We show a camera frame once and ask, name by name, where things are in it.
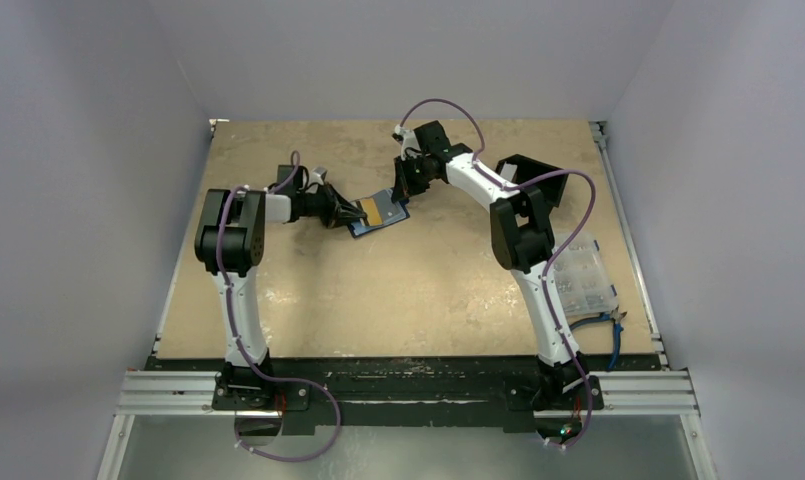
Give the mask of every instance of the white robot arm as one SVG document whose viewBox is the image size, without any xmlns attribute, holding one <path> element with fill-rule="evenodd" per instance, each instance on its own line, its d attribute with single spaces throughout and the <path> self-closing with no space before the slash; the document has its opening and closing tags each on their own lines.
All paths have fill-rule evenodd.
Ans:
<svg viewBox="0 0 805 480">
<path fill-rule="evenodd" d="M 279 167 L 279 181 L 289 177 L 292 182 L 276 193 L 267 190 L 249 190 L 239 195 L 229 211 L 223 235 L 223 263 L 231 281 L 231 308 L 236 331 L 255 365 L 268 360 L 269 348 L 261 328 L 258 311 L 256 274 L 264 253 L 264 225 L 288 223 L 303 216 L 320 217 L 328 228 L 348 225 L 364 216 L 363 212 L 340 196 L 334 187 L 325 182 L 322 167 L 308 172 L 302 166 Z M 196 233 L 196 258 L 205 264 L 213 275 L 220 295 L 222 317 L 226 321 L 225 361 L 234 367 L 248 367 L 246 358 L 238 349 L 228 324 L 226 282 L 216 264 L 217 230 L 228 190 L 212 189 L 205 197 L 199 228 Z"/>
<path fill-rule="evenodd" d="M 519 161 L 520 159 L 518 158 L 516 163 L 510 163 L 509 159 L 509 162 L 505 162 L 500 165 L 500 174 L 505 177 L 503 178 L 486 165 L 480 163 L 474 165 L 473 153 L 470 152 L 469 149 L 458 148 L 458 146 L 446 148 L 448 146 L 448 140 L 446 140 L 443 128 L 438 122 L 428 123 L 420 127 L 420 129 L 423 130 L 420 132 L 415 132 L 414 130 L 408 130 L 397 126 L 394 131 L 394 137 L 397 139 L 397 141 L 400 141 L 402 145 L 402 154 L 399 159 L 397 159 L 396 169 L 397 187 L 399 192 L 401 192 L 401 196 L 411 195 L 412 192 L 410 189 L 408 189 L 408 195 L 405 195 L 405 192 L 402 192 L 402 190 L 406 189 L 406 185 L 408 183 L 414 184 L 414 190 L 417 189 L 417 186 L 419 186 L 423 191 L 425 188 L 428 188 L 427 183 L 425 183 L 425 185 L 422 183 L 424 178 L 421 176 L 421 174 L 423 173 L 426 173 L 426 175 L 429 175 L 432 178 L 442 178 L 446 181 L 446 183 L 460 188 L 469 194 L 479 205 L 484 207 L 485 210 L 491 212 L 491 229 L 492 233 L 495 233 L 493 229 L 497 228 L 497 225 L 494 225 L 496 219 L 494 218 L 492 206 L 496 205 L 497 203 L 501 203 L 503 206 L 508 206 L 511 203 L 510 200 L 512 197 L 514 197 L 514 200 L 518 200 L 518 197 L 523 195 L 522 191 L 511 189 L 512 187 L 516 187 L 516 185 L 512 183 L 510 179 L 515 177 L 518 169 L 524 169 L 529 166 L 528 162 L 534 161 L 531 159 L 525 159 L 523 157 L 522 161 Z M 431 143 L 431 145 L 420 145 L 420 140 L 422 140 L 423 143 Z M 428 153 L 442 153 L 443 155 L 432 155 L 436 158 L 429 160 L 426 158 Z M 547 171 L 556 170 L 555 167 L 550 167 L 544 164 L 539 164 L 539 167 Z M 536 171 L 534 173 L 537 174 L 545 172 Z M 497 179 L 501 184 L 501 187 L 497 186 L 492 179 Z M 523 208 L 523 202 L 529 203 L 529 200 L 523 199 L 520 201 L 521 209 Z M 529 211 L 531 209 L 528 208 L 529 205 L 526 205 L 525 207 L 526 212 L 523 212 L 525 213 L 523 216 L 529 217 Z M 547 218 L 530 217 L 529 221 L 542 222 L 545 220 L 543 230 L 548 230 L 549 234 L 551 235 L 551 229 L 549 229 L 548 222 L 549 209 L 547 208 L 546 211 L 531 213 L 532 216 L 534 216 L 534 214 L 538 214 L 538 217 L 546 216 Z M 554 245 L 549 245 L 548 252 L 539 252 L 538 255 L 542 254 L 542 258 L 548 259 L 549 255 L 552 253 L 553 246 Z M 498 246 L 494 244 L 494 253 L 497 255 L 497 257 L 505 257 L 506 252 L 503 252 L 502 255 L 500 255 L 500 253 L 496 252 L 497 248 Z M 535 337 L 537 339 L 538 358 L 545 365 L 550 367 L 568 364 L 571 360 L 570 354 L 567 351 L 561 336 L 558 334 L 555 322 L 553 321 L 552 315 L 546 306 L 544 295 L 541 291 L 543 288 L 542 272 L 546 266 L 546 260 L 525 265 L 506 265 L 506 263 L 511 263 L 510 260 L 500 261 L 500 263 L 503 265 L 503 267 L 506 267 L 511 271 L 511 275 L 520 286 L 520 291 L 523 294 L 523 299 L 525 300 L 526 307 L 529 310 L 529 317 L 531 319 L 532 327 L 534 328 Z M 549 293 L 554 304 L 554 310 L 559 315 L 559 323 L 561 325 L 567 325 L 566 316 L 564 315 L 564 310 L 561 307 L 561 301 L 559 299 L 554 280 L 549 279 L 546 282 L 546 285 L 547 288 L 550 289 Z M 573 352 L 579 352 L 579 346 L 573 339 L 573 335 L 569 332 L 569 329 L 567 329 L 565 332 L 565 337 L 567 341 L 570 342 L 570 347 L 572 348 Z"/>
</svg>

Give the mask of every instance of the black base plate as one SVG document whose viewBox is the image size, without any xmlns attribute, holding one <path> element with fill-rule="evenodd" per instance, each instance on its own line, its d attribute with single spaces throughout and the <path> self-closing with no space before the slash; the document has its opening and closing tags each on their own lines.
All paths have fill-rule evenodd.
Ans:
<svg viewBox="0 0 805 480">
<path fill-rule="evenodd" d="M 287 411 L 295 412 L 308 409 L 308 387 L 298 383 L 282 383 L 275 386 L 275 395 L 283 396 L 281 405 L 287 406 Z M 252 391 L 238 392 L 217 388 L 211 401 L 213 410 L 244 411 L 244 410 L 273 410 L 278 408 L 274 398 Z"/>
<path fill-rule="evenodd" d="M 591 376 L 594 371 L 604 371 L 608 360 L 608 355 L 585 356 Z M 537 431 L 530 408 L 539 373 L 534 355 L 273 358 L 271 361 L 278 377 L 307 378 L 326 386 L 340 402 L 346 425 Z M 159 360 L 153 356 L 146 369 L 219 371 L 222 366 L 221 359 Z M 621 355 L 617 370 L 660 370 L 660 362 L 657 355 Z M 595 377 L 591 382 L 599 389 Z M 334 411 L 321 392 L 296 383 L 281 387 L 285 388 L 287 398 L 284 434 L 309 435 L 316 425 L 333 425 Z M 548 409 L 571 411 L 576 394 L 580 395 L 584 408 L 583 388 L 577 387 Z M 306 390 L 304 396 L 299 395 L 302 389 Z M 239 399 L 230 401 L 235 410 L 258 408 L 252 402 L 248 402 L 252 406 L 247 406 L 247 402 Z M 599 395 L 594 396 L 595 408 L 600 408 L 601 402 Z"/>
</svg>

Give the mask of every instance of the wire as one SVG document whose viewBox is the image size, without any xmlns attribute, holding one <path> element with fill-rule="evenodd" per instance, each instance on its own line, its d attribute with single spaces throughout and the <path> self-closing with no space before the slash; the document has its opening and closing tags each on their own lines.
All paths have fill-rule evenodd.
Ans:
<svg viewBox="0 0 805 480">
<path fill-rule="evenodd" d="M 319 184 L 319 183 L 317 183 L 317 182 L 311 182 L 311 183 L 309 183 L 309 184 L 305 185 L 305 186 L 302 188 L 302 190 L 300 190 L 300 192 L 307 192 L 309 188 L 311 188 L 311 187 L 319 187 L 319 186 L 320 186 L 320 184 Z"/>
<path fill-rule="evenodd" d="M 617 360 L 620 358 L 620 334 L 623 332 L 623 326 L 619 323 L 614 324 L 614 350 L 611 354 L 611 360 L 608 362 L 607 371 L 614 370 L 617 366 Z"/>
<path fill-rule="evenodd" d="M 610 321 L 611 321 L 611 315 L 609 315 L 607 313 L 603 313 L 603 314 L 597 315 L 595 317 L 587 317 L 587 318 L 583 318 L 581 320 L 576 320 L 575 322 L 570 324 L 570 330 L 575 330 L 577 328 L 592 325 L 594 323 L 604 323 L 604 322 L 610 322 Z"/>
<path fill-rule="evenodd" d="M 287 413 L 287 395 L 281 394 L 281 415 Z"/>
<path fill-rule="evenodd" d="M 296 176 L 296 171 L 299 170 L 299 165 L 302 164 L 302 156 L 299 154 L 299 150 L 293 150 L 290 152 L 290 165 L 293 166 L 293 170 L 290 171 L 290 175 L 284 179 L 283 182 L 279 185 L 275 185 L 269 189 L 269 193 L 276 193 L 282 188 L 286 187 L 293 181 L 293 177 Z"/>
<path fill-rule="evenodd" d="M 582 423 L 582 399 L 576 395 L 576 416 L 579 417 L 579 424 Z"/>
<path fill-rule="evenodd" d="M 293 154 L 290 155 L 291 160 L 293 160 L 294 154 L 296 159 L 294 166 L 298 166 L 299 152 L 294 150 Z M 294 168 L 293 172 L 291 172 L 290 176 L 288 176 L 288 178 L 281 183 L 279 188 L 284 187 L 288 183 L 290 183 L 290 181 L 293 180 L 293 176 L 295 175 L 295 173 L 296 169 Z M 238 193 L 245 193 L 247 191 L 248 188 L 244 186 L 234 187 L 231 190 L 231 192 L 228 194 L 228 197 L 225 199 L 225 205 L 223 206 L 222 209 L 222 220 L 220 221 L 219 230 L 217 231 L 216 261 L 217 261 L 217 267 L 219 268 L 219 272 L 222 274 L 222 278 L 225 283 L 226 317 L 228 318 L 228 326 L 231 330 L 231 335 L 234 337 L 234 344 L 237 345 L 237 350 L 240 352 L 240 355 L 243 357 L 243 360 L 245 360 L 246 363 L 249 365 L 249 368 L 252 369 L 253 372 L 255 372 L 255 375 L 259 376 L 264 381 L 274 383 L 286 383 L 286 382 L 303 383 L 305 385 L 318 389 L 320 392 L 322 392 L 323 395 L 328 397 L 329 401 L 331 402 L 331 406 L 334 408 L 334 414 L 336 420 L 334 425 L 334 431 L 332 432 L 331 437 L 322 447 L 320 447 L 313 453 L 309 453 L 307 455 L 300 455 L 296 457 L 285 457 L 256 449 L 255 447 L 243 441 L 243 439 L 240 437 L 240 432 L 236 424 L 234 426 L 234 437 L 237 439 L 237 445 L 239 445 L 241 448 L 248 451 L 249 453 L 269 458 L 271 460 L 276 460 L 279 462 L 290 462 L 290 463 L 304 462 L 319 457 L 323 453 L 327 452 L 332 445 L 334 445 L 335 440 L 337 440 L 337 437 L 340 435 L 340 430 L 342 426 L 340 405 L 338 405 L 337 400 L 334 398 L 331 392 L 323 388 L 323 386 L 320 385 L 319 383 L 316 383 L 312 380 L 304 378 L 285 378 L 285 377 L 276 378 L 265 374 L 264 372 L 261 371 L 261 369 L 258 368 L 257 365 L 255 365 L 254 360 L 249 355 L 249 352 L 246 351 L 246 347 L 243 345 L 243 340 L 240 338 L 240 333 L 237 331 L 237 321 L 234 319 L 234 301 L 232 298 L 233 284 L 231 283 L 231 279 L 229 278 L 228 272 L 225 270 L 225 264 L 222 261 L 222 243 L 223 243 L 223 237 L 225 236 L 225 227 L 228 219 L 228 212 L 229 210 L 231 210 L 231 204 L 234 202 L 234 198 L 237 196 Z"/>
</svg>

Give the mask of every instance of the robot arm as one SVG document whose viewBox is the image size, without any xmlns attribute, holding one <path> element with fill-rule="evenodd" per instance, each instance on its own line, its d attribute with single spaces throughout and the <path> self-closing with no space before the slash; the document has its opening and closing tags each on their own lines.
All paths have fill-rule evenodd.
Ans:
<svg viewBox="0 0 805 480">
<path fill-rule="evenodd" d="M 560 202 L 566 177 L 517 189 L 511 180 L 522 183 L 558 169 L 514 155 L 500 162 L 497 172 L 493 172 L 483 164 L 474 164 L 473 153 L 465 145 L 450 145 L 438 122 L 427 123 L 414 130 L 397 127 L 394 138 L 403 146 L 402 154 L 395 162 L 397 177 L 394 200 L 423 193 L 431 180 L 440 178 L 460 188 L 488 210 L 494 256 L 503 268 L 511 271 L 520 286 L 534 327 L 537 354 L 542 366 L 562 368 L 570 364 L 569 352 L 557 331 L 542 291 L 542 272 L 555 247 L 549 213 Z M 502 185 L 496 185 L 491 179 L 497 179 Z M 553 279 L 547 280 L 546 288 L 549 288 L 560 324 L 567 325 Z M 565 336 L 572 350 L 579 352 L 572 333 L 568 330 Z M 565 379 L 564 386 L 572 381 Z"/>
<path fill-rule="evenodd" d="M 326 172 L 321 167 L 307 173 L 302 166 L 282 165 L 279 181 L 289 176 L 293 168 L 298 174 L 280 190 L 281 194 L 248 191 L 235 199 L 226 219 L 229 226 L 223 236 L 223 264 L 228 273 L 233 274 L 230 275 L 233 318 L 242 343 L 256 365 L 262 365 L 269 352 L 261 328 L 256 286 L 257 266 L 264 254 L 265 224 L 294 222 L 309 216 L 320 217 L 326 227 L 335 228 L 365 216 L 325 182 Z M 208 191 L 194 243 L 196 258 L 213 275 L 223 318 L 228 318 L 226 285 L 217 267 L 216 241 L 228 194 L 228 190 Z M 235 367 L 248 367 L 234 340 L 230 329 L 226 328 L 226 362 Z"/>
</svg>

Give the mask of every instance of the metal frame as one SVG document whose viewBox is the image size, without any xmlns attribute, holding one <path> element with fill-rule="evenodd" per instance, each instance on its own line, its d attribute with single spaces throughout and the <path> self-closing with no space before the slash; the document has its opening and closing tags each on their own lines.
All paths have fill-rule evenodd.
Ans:
<svg viewBox="0 0 805 480">
<path fill-rule="evenodd" d="M 212 131 L 215 131 L 216 121 L 212 121 Z M 611 189 L 611 195 L 616 206 L 617 216 L 623 230 L 623 238 L 629 252 L 632 270 L 637 281 L 641 300 L 646 309 L 647 319 L 651 330 L 651 338 L 655 350 L 663 366 L 661 372 L 594 372 L 599 377 L 600 387 L 605 398 L 606 408 L 595 411 L 594 415 L 677 415 L 680 417 L 683 436 L 690 452 L 691 461 L 697 477 L 700 480 L 716 480 L 717 474 L 711 461 L 708 446 L 702 433 L 699 407 L 694 394 L 690 375 L 685 371 L 670 371 L 665 354 L 664 343 L 658 332 L 655 314 L 649 300 L 643 271 L 635 251 L 634 242 L 626 220 L 617 183 L 614 178 L 608 158 L 606 145 L 607 136 L 604 134 L 604 123 L 590 123 L 594 142 L 600 155 L 600 161 L 605 170 L 605 176 Z M 178 273 L 176 267 L 170 283 L 170 292 L 164 307 L 164 315 L 158 328 L 158 337 L 154 345 L 160 340 L 160 332 L 166 317 L 166 311 L 171 300 L 175 278 Z M 98 480 L 117 479 L 122 466 L 122 460 L 128 446 L 136 415 L 239 415 L 247 417 L 272 417 L 273 411 L 244 411 L 227 412 L 215 411 L 211 408 L 213 399 L 216 372 L 128 372 L 122 385 L 116 416 L 111 428 L 108 443 L 99 469 Z M 570 416 L 566 411 L 539 411 L 536 418 L 552 418 Z"/>
<path fill-rule="evenodd" d="M 111 426 L 105 453 L 102 455 L 102 465 L 96 480 L 115 480 L 119 478 L 122 469 L 122 460 L 128 448 L 128 438 L 134 426 L 134 415 L 116 415 Z"/>
<path fill-rule="evenodd" d="M 211 140 L 213 140 L 214 136 L 216 135 L 217 125 L 221 122 L 230 122 L 231 120 L 227 118 L 210 118 L 208 122 L 211 125 Z M 192 225 L 193 219 L 189 220 L 188 225 Z M 175 291 L 175 284 L 178 281 L 178 270 L 181 268 L 181 258 L 184 256 L 184 248 L 187 246 L 187 242 L 184 241 L 185 239 L 182 238 L 181 240 L 181 247 L 178 249 L 178 257 L 175 259 L 175 268 L 172 270 L 172 276 L 169 278 L 169 290 L 167 290 L 166 294 L 166 302 L 164 303 L 164 308 L 161 311 L 161 318 L 158 321 L 158 330 L 155 334 L 155 341 L 152 344 L 152 354 L 158 353 L 158 349 L 160 348 L 161 344 L 161 336 L 163 335 L 164 325 L 166 325 L 166 317 L 169 313 L 169 305 L 172 303 L 172 294 Z"/>
<path fill-rule="evenodd" d="M 646 282 L 643 279 L 643 270 L 638 260 L 638 254 L 635 251 L 635 242 L 632 240 L 632 231 L 629 228 L 629 221 L 626 219 L 626 212 L 623 210 L 623 202 L 620 199 L 620 191 L 617 189 L 617 180 L 614 179 L 614 171 L 611 169 L 611 162 L 608 159 L 608 135 L 604 133 L 604 122 L 590 122 L 590 131 L 593 135 L 593 141 L 596 143 L 596 148 L 599 151 L 599 159 L 605 169 L 605 178 L 608 180 L 608 186 L 611 188 L 611 196 L 614 199 L 614 206 L 617 209 L 617 218 L 620 219 L 620 228 L 623 230 L 623 240 L 626 241 L 626 249 L 629 251 L 629 260 L 632 263 L 632 272 L 635 275 L 635 281 L 638 283 L 640 289 L 641 301 L 646 310 L 646 318 L 649 320 L 649 328 L 651 333 L 658 333 L 658 324 L 655 323 L 655 313 L 652 311 L 652 303 L 649 301 L 649 292 L 646 290 Z"/>
</svg>

